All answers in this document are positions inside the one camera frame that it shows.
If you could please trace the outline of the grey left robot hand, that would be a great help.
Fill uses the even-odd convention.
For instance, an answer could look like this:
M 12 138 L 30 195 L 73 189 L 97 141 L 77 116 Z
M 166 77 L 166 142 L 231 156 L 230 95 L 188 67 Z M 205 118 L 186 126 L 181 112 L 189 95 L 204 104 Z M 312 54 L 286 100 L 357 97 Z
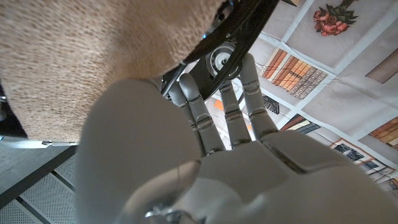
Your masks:
M 251 129 L 231 86 L 220 93 L 226 150 L 193 77 L 170 99 L 153 80 L 112 84 L 78 146 L 82 223 L 396 223 L 397 203 L 347 157 L 264 107 L 254 58 L 240 73 Z

